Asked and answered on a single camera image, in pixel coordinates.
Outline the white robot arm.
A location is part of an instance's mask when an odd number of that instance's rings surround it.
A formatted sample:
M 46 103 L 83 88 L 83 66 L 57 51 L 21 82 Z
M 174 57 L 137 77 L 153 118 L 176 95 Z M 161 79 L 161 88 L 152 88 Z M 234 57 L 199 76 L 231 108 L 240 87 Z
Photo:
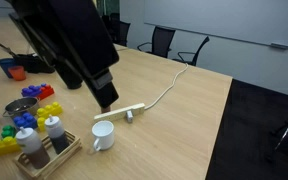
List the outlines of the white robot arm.
M 119 56 L 92 0 L 5 1 L 15 10 L 36 53 L 49 53 L 48 64 L 67 64 L 100 107 L 118 99 L 109 67 Z

